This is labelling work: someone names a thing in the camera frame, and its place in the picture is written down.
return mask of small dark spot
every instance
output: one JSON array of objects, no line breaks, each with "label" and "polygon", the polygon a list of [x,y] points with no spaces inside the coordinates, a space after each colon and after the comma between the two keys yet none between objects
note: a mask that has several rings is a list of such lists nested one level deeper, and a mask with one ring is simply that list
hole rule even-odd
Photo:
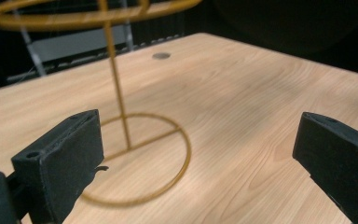
[{"label": "small dark spot", "polygon": [[95,168],[95,172],[98,172],[98,171],[107,171],[107,169],[109,169],[108,166],[98,166],[97,168]]},{"label": "small dark spot", "polygon": [[167,59],[169,57],[171,57],[171,54],[167,53],[167,52],[160,52],[160,53],[153,54],[153,58],[158,59],[158,60],[164,60],[164,59]]}]

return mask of gold wire stand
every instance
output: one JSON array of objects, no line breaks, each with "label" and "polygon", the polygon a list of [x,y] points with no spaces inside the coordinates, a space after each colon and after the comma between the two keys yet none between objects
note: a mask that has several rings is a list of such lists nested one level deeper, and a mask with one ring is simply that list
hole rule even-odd
[{"label": "gold wire stand", "polygon": [[[7,30],[28,30],[28,31],[58,31],[58,30],[78,30],[86,28],[94,28],[103,26],[107,50],[109,52],[110,64],[112,69],[112,78],[117,94],[117,103],[119,109],[119,116],[114,119],[106,121],[104,124],[121,120],[127,148],[105,158],[104,161],[111,161],[117,157],[130,153],[140,147],[144,147],[148,144],[156,142],[167,136],[175,133],[179,133],[186,143],[186,159],[179,171],[179,173],[162,188],[157,189],[155,192],[147,194],[143,197],[132,199],[128,201],[115,202],[108,201],[102,198],[93,197],[87,193],[84,193],[82,197],[90,202],[98,203],[107,206],[131,206],[139,203],[146,203],[152,199],[157,198],[170,188],[172,188],[184,175],[191,158],[191,145],[188,136],[175,121],[156,114],[138,113],[127,114],[124,106],[121,85],[117,72],[117,65],[115,61],[116,52],[114,47],[114,39],[111,33],[110,27],[113,24],[120,24],[127,21],[142,21],[152,19],[160,16],[172,14],[177,11],[181,11],[195,6],[201,0],[173,0],[169,2],[161,2],[156,4],[150,4],[148,0],[138,0],[138,7],[122,8],[122,9],[108,9],[106,0],[98,0],[99,11],[86,12],[86,13],[69,13],[58,15],[21,15],[16,17],[10,15],[7,12],[19,9],[22,7],[30,7],[33,5],[52,2],[54,0],[17,0],[17,1],[5,1],[0,3],[0,28]],[[127,119],[141,117],[149,119],[160,119],[164,122],[172,125],[173,129],[166,133],[160,134],[140,144],[132,145],[131,137],[128,127]]]},{"label": "gold wire stand", "polygon": [[[100,8],[101,12],[106,12],[108,10],[106,0],[99,0],[99,8]],[[140,203],[146,203],[146,202],[149,202],[150,200],[157,198],[158,196],[160,196],[161,194],[163,194],[164,192],[166,192],[167,190],[172,188],[177,182],[179,182],[179,180],[184,175],[184,173],[190,163],[191,145],[190,145],[190,141],[189,141],[188,136],[185,133],[185,131],[172,119],[168,119],[168,118],[162,117],[160,115],[156,115],[156,114],[148,114],[148,113],[127,114],[126,113],[123,95],[122,95],[122,89],[121,89],[120,80],[119,80],[118,71],[117,71],[116,60],[115,60],[115,57],[116,57],[116,51],[115,51],[115,46],[114,46],[115,41],[114,41],[111,29],[110,29],[111,26],[112,26],[111,22],[106,21],[103,25],[103,31],[104,31],[104,35],[105,35],[106,42],[107,42],[107,50],[109,53],[109,59],[110,59],[110,64],[111,64],[111,69],[112,69],[112,78],[114,80],[115,90],[116,90],[116,94],[117,94],[117,104],[118,104],[118,109],[119,109],[119,116],[117,118],[113,118],[113,119],[110,119],[110,120],[104,122],[102,125],[112,122],[112,121],[121,120],[123,130],[124,130],[127,149],[124,149],[124,150],[118,152],[117,154],[114,154],[112,156],[105,158],[104,161],[111,161],[117,157],[123,156],[129,152],[132,152],[135,149],[144,147],[148,144],[156,142],[156,141],[158,141],[162,138],[165,138],[167,136],[170,136],[171,134],[174,134],[174,133],[180,133],[183,136],[185,143],[186,143],[186,159],[182,166],[182,169],[171,181],[169,181],[166,185],[164,185],[162,188],[156,190],[155,192],[152,192],[150,194],[147,194],[147,195],[137,198],[137,199],[121,201],[121,202],[108,201],[105,199],[96,198],[96,197],[91,196],[88,193],[83,193],[83,195],[82,195],[82,197],[84,199],[86,199],[90,202],[98,203],[98,204],[102,204],[102,205],[106,205],[106,206],[132,206],[132,205],[136,205],[136,204],[140,204]],[[173,126],[173,129],[167,133],[160,134],[158,136],[155,136],[151,139],[148,139],[146,141],[143,141],[140,144],[133,146],[131,143],[130,130],[129,130],[127,119],[134,118],[134,117],[160,119],[164,122],[171,124]]]},{"label": "gold wire stand", "polygon": [[[91,194],[89,194],[87,192],[83,192],[82,197],[84,199],[86,199],[87,201],[92,202],[92,203],[97,203],[97,204],[103,205],[103,206],[108,206],[108,207],[128,207],[128,206],[133,206],[133,205],[140,204],[140,203],[146,203],[146,202],[149,202],[149,201],[157,198],[158,196],[165,193],[166,191],[168,191],[176,183],[178,183],[179,180],[182,178],[182,176],[185,174],[185,171],[186,171],[188,165],[190,164],[190,159],[191,159],[191,144],[190,144],[189,138],[188,138],[185,130],[183,130],[172,119],[169,119],[169,118],[166,118],[166,117],[163,117],[160,115],[156,115],[156,114],[131,113],[126,116],[126,119],[131,119],[131,118],[159,119],[161,121],[169,123],[172,126],[172,129],[170,131],[167,131],[166,133],[159,134],[159,135],[149,138],[141,143],[133,145],[127,149],[121,150],[114,155],[108,156],[104,159],[104,162],[111,161],[113,159],[116,159],[118,157],[126,155],[127,153],[133,152],[136,149],[147,146],[151,143],[154,143],[160,139],[171,136],[173,134],[181,134],[183,139],[185,140],[185,143],[186,143],[186,158],[185,158],[185,162],[182,165],[182,168],[180,169],[179,173],[177,173],[177,175],[173,179],[171,179],[171,181],[169,181],[167,184],[165,184],[160,189],[157,189],[154,192],[149,193],[145,196],[142,196],[142,197],[139,197],[136,199],[127,200],[127,201],[113,201],[113,200],[106,200],[104,198],[98,198],[98,197],[92,196]],[[113,119],[103,122],[102,125],[104,126],[108,123],[111,123],[114,121],[119,121],[120,119],[121,119],[121,117],[116,117],[116,118],[113,118]]]}]

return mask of wood grain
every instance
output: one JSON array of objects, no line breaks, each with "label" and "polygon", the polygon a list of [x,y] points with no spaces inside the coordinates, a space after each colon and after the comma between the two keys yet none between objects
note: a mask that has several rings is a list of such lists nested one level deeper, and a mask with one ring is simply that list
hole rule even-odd
[{"label": "wood grain", "polygon": [[[167,60],[152,55],[168,52]],[[292,159],[303,111],[358,130],[358,74],[198,34],[117,57],[129,112],[175,119],[188,132],[184,178],[156,200],[109,208],[79,199],[65,223],[350,223]],[[117,115],[108,61],[0,90],[0,170],[66,117],[93,108]],[[139,142],[166,124],[132,119]],[[103,127],[105,155],[124,147],[119,123]],[[86,189],[123,200],[145,195],[180,169],[177,135],[109,161]]]}]

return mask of table surface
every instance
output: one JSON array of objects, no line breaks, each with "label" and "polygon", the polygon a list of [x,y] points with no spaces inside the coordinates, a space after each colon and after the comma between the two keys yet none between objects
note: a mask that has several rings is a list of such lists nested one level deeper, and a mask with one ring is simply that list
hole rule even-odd
[{"label": "table surface", "polygon": [[[153,54],[171,57],[156,60]],[[117,57],[129,112],[180,123],[192,144],[181,181],[149,203],[104,207],[80,198],[65,223],[350,223],[292,159],[303,111],[358,130],[358,74],[197,34]],[[115,117],[107,60],[0,90],[0,170],[63,119],[97,108]],[[131,139],[167,129],[130,120]],[[103,126],[105,156],[125,146],[119,122]],[[128,200],[167,183],[181,168],[184,142],[173,135],[106,162],[85,191]]]}]

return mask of wire ring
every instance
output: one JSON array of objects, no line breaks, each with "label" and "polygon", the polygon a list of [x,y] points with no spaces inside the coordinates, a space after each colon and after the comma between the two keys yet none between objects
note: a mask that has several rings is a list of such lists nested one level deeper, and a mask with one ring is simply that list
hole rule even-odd
[{"label": "wire ring", "polygon": [[0,3],[0,28],[12,31],[19,31],[26,28],[28,31],[33,32],[99,28],[107,21],[109,21],[111,25],[116,25],[128,21],[144,21],[167,16],[194,7],[201,0],[172,0],[154,4],[149,4],[148,1],[142,0],[142,4],[136,7],[55,15],[34,14],[16,17],[15,15],[7,14],[9,11],[23,7],[53,1],[55,0],[22,0]]},{"label": "wire ring", "polygon": [[[169,133],[171,133],[171,134],[179,133],[179,134],[182,135],[182,137],[184,138],[185,143],[186,143],[186,159],[184,161],[184,164],[182,165],[182,168],[180,169],[178,174],[173,179],[171,179],[167,184],[165,184],[162,188],[157,189],[154,192],[149,193],[149,194],[147,194],[145,196],[142,196],[142,197],[139,197],[139,198],[136,198],[136,199],[127,200],[127,201],[114,201],[114,200],[106,200],[106,199],[98,198],[98,197],[92,196],[89,193],[83,192],[81,197],[83,199],[85,199],[86,201],[91,202],[91,203],[96,203],[96,204],[99,204],[99,205],[103,205],[103,206],[108,206],[108,207],[129,207],[129,206],[135,206],[135,205],[138,205],[138,204],[141,204],[141,203],[147,203],[147,202],[149,202],[149,201],[151,201],[153,199],[156,199],[158,196],[162,195],[163,193],[165,193],[169,189],[171,189],[175,184],[177,184],[179,182],[179,180],[185,174],[185,171],[187,170],[188,165],[190,164],[190,160],[191,160],[191,144],[190,144],[189,138],[188,138],[185,130],[183,130],[172,119],[163,117],[161,115],[149,114],[149,113],[136,113],[136,114],[128,114],[127,115],[127,118],[139,118],[139,117],[141,117],[141,118],[160,119],[160,120],[162,120],[162,121],[164,121],[166,123],[170,123],[174,128],[173,129],[174,132],[169,132]],[[120,118],[110,119],[110,120],[108,120],[106,122],[103,122],[103,125],[105,125],[107,123],[110,123],[110,122],[114,122],[114,121],[119,120],[119,119]],[[122,155],[124,155],[126,153],[129,153],[129,152],[131,152],[131,151],[133,151],[133,150],[135,150],[137,148],[146,146],[146,145],[148,145],[150,143],[158,141],[159,139],[167,137],[167,136],[169,136],[171,134],[168,134],[168,135],[162,134],[159,138],[151,138],[151,140],[153,140],[153,141],[150,141],[150,139],[145,140],[145,141],[143,141],[143,143],[145,143],[145,144],[140,143],[137,146],[134,146],[132,148],[124,149],[123,151],[120,151],[120,152],[118,152],[117,154],[115,154],[113,156],[107,157],[104,161],[111,161],[111,160],[117,158],[118,156],[122,156]]]}]

